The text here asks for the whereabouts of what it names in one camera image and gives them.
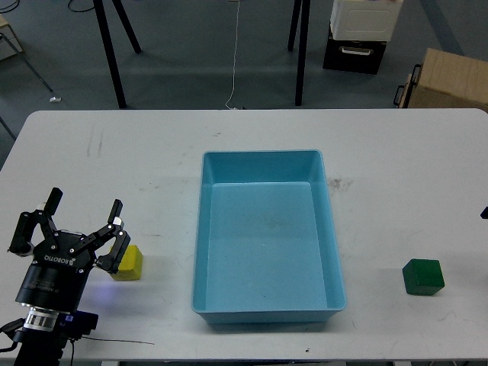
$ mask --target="black table leg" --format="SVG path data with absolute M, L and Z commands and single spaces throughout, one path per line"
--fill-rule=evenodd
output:
M 135 53 L 140 53 L 141 49 L 139 46 L 139 42 L 137 42 L 136 34 L 134 33 L 132 26 L 130 25 L 129 18 L 125 12 L 124 6 L 120 0 L 112 0 L 114 3 L 115 10 L 119 14 L 120 21 L 122 21 L 122 25 L 129 37 L 130 43 L 132 44 L 132 48 L 134 48 Z
M 291 15 L 290 36 L 288 37 L 288 50 L 293 51 L 295 36 L 297 35 L 298 18 L 300 17 L 300 8 L 302 0 L 295 0 L 293 4 L 293 14 Z
M 297 90 L 295 105 L 302 105 L 303 78 L 305 76 L 305 57 L 307 55 L 308 20 L 310 16 L 310 0 L 303 0 L 302 20 L 300 22 L 300 45 L 298 46 Z
M 110 31 L 108 30 L 107 16 L 105 15 L 103 0 L 93 0 L 93 6 L 95 7 L 95 12 L 97 14 L 101 40 L 104 44 L 105 55 L 107 56 L 108 68 L 110 69 L 112 82 L 114 83 L 117 102 L 119 104 L 119 108 L 123 109 L 127 106 L 127 103 L 125 102 L 124 89 L 122 88 L 122 81 L 120 80 L 117 60 L 115 59 L 114 46 L 112 45 Z

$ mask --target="table surface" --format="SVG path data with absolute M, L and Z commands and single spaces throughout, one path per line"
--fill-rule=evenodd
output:
M 487 140 L 478 110 L 37 112 L 0 172 L 0 323 L 27 315 L 14 299 L 30 260 L 6 251 L 18 215 L 59 187 L 59 229 L 97 230 L 120 198 L 144 254 L 140 281 L 90 274 L 91 335 L 155 343 L 82 339 L 76 358 L 487 359 Z M 210 326 L 191 310 L 201 157 L 274 149 L 323 153 L 348 306 L 327 323 Z M 438 259 L 445 288 L 408 295 L 411 258 Z

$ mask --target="wire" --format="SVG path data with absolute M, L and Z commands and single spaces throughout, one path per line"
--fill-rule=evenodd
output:
M 230 93 L 229 99 L 226 101 L 226 107 L 228 109 L 237 109 L 229 107 L 229 102 L 234 96 L 236 90 L 236 54 L 237 54 L 237 31 L 239 29 L 239 8 L 241 7 L 241 0 L 237 0 L 237 16 L 236 16 L 236 44 L 234 46 L 234 65 L 232 67 L 232 93 Z
M 104 341 L 104 342 L 129 342 L 129 343 L 142 343 L 144 345 L 154 345 L 151 342 L 142 342 L 142 341 L 128 341 L 126 339 L 100 339 L 100 338 L 92 338 L 92 337 L 82 337 L 84 339 L 91 339 L 92 341 Z
M 69 0 L 69 3 L 68 3 L 68 9 L 71 10 L 73 13 L 86 13 L 87 11 L 90 11 L 90 10 L 93 10 L 95 9 L 94 6 L 92 6 L 91 8 L 87 8 L 87 9 L 84 9 L 84 10 L 75 10 L 71 7 L 71 3 L 74 2 L 75 0 Z
M 71 342 L 71 361 L 69 366 L 73 366 L 73 358 L 75 357 L 75 339 L 71 338 L 69 341 Z
M 10 5 L 7 5 L 7 6 L 3 7 L 3 8 L 0 8 L 0 14 L 5 14 L 5 13 L 8 13 L 8 12 L 10 12 L 12 10 L 15 10 L 19 6 L 20 3 L 21 3 L 21 0 L 15 0 Z

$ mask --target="blue plastic bin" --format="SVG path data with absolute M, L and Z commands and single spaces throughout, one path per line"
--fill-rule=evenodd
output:
M 346 306 L 319 151 L 203 157 L 193 310 L 209 323 L 323 322 Z

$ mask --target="robotic arm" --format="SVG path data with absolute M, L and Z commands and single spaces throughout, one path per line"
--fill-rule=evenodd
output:
M 95 329 L 98 315 L 77 311 L 91 269 L 96 265 L 117 273 L 130 237 L 119 218 L 122 202 L 115 200 L 107 225 L 84 235 L 58 230 L 52 216 L 63 193 L 53 188 L 47 202 L 34 212 L 20 215 L 9 252 L 20 257 L 32 255 L 31 262 L 15 301 L 29 307 L 26 319 L 18 319 L 0 330 L 13 341 L 22 343 L 15 364 L 59 364 L 68 339 L 79 339 Z M 34 229 L 40 225 L 44 240 L 34 246 Z M 97 258 L 95 251 L 115 238 L 110 252 Z

